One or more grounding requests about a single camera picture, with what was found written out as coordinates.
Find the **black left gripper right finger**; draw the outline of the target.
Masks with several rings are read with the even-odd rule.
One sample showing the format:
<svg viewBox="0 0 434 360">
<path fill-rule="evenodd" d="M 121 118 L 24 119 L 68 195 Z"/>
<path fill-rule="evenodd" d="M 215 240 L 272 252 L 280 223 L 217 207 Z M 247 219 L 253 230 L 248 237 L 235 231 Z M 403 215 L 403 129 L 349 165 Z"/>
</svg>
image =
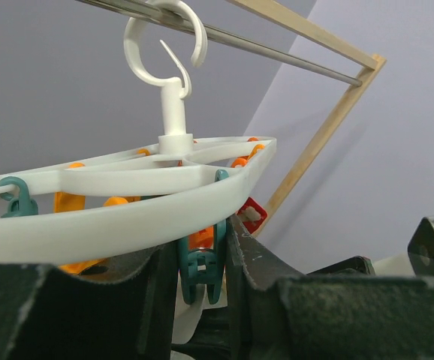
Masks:
<svg viewBox="0 0 434 360">
<path fill-rule="evenodd" d="M 434 359 L 434 277 L 305 275 L 227 221 L 233 359 Z"/>
</svg>

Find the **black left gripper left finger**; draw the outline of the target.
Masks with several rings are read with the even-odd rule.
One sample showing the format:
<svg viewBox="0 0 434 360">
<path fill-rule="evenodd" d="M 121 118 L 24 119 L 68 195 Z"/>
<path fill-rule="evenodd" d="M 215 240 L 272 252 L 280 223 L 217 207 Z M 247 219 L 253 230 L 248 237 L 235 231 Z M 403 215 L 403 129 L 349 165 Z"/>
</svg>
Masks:
<svg viewBox="0 0 434 360">
<path fill-rule="evenodd" d="M 174 243 L 81 276 L 0 264 L 0 359 L 168 359 L 176 283 Z"/>
</svg>

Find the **white sock with black stripes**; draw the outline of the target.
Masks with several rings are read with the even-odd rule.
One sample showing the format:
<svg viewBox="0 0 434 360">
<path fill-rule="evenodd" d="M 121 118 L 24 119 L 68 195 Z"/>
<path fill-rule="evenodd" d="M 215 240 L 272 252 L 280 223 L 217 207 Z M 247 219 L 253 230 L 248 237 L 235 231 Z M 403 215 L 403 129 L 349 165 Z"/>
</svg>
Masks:
<svg viewBox="0 0 434 360">
<path fill-rule="evenodd" d="M 178 288 L 173 321 L 173 344 L 186 344 L 191 340 L 200 321 L 205 295 L 205 287 L 198 285 L 195 301 L 192 304 L 186 304 L 182 289 Z"/>
</svg>

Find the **teal clothes clip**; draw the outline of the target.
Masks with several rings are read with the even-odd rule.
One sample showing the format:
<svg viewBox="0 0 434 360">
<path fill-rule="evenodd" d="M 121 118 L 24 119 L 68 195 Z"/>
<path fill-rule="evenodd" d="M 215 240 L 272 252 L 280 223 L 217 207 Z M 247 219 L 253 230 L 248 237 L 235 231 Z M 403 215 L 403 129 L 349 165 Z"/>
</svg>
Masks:
<svg viewBox="0 0 434 360">
<path fill-rule="evenodd" d="M 213 247 L 189 248 L 189 237 L 178 240 L 177 255 L 183 300 L 192 305 L 197 297 L 197 285 L 206 285 L 211 305 L 219 301 L 225 269 L 227 222 L 213 226 Z"/>
</svg>

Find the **white plastic clip hanger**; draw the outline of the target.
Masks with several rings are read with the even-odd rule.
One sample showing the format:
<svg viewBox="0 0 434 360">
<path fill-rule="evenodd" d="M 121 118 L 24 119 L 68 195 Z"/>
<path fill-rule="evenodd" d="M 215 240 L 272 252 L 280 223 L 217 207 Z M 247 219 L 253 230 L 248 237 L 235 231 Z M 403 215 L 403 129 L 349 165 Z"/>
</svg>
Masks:
<svg viewBox="0 0 434 360">
<path fill-rule="evenodd" d="M 274 154 L 276 139 L 195 138 L 185 101 L 188 71 L 171 48 L 176 74 L 160 77 L 142 60 L 145 22 L 130 19 L 123 46 L 131 78 L 158 96 L 161 112 L 134 118 L 159 122 L 156 142 L 141 138 L 121 152 L 0 174 L 0 263 L 57 266 L 99 260 L 162 245 L 225 220 L 249 198 Z"/>
</svg>

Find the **wooden drying rack frame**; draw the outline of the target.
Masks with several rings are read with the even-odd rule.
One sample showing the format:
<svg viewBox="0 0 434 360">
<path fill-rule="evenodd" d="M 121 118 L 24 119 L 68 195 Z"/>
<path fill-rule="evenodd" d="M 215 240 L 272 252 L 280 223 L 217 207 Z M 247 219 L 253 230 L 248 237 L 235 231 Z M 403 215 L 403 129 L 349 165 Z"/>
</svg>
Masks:
<svg viewBox="0 0 434 360">
<path fill-rule="evenodd" d="M 83 156 L 156 143 L 163 132 L 160 93 L 129 70 L 122 37 L 127 17 L 78 1 L 90 99 L 84 116 L 91 133 Z M 309 40 L 226 1 L 191 1 L 204 23 L 353 76 L 358 66 Z M 277 152 L 253 196 L 264 204 L 347 89 L 343 82 L 272 59 L 210 43 L 201 67 L 189 67 L 193 92 L 187 126 L 196 137 L 275 137 Z M 292 242 L 307 221 L 303 210 L 346 155 L 364 125 L 347 121 L 259 235 L 266 245 Z"/>
</svg>

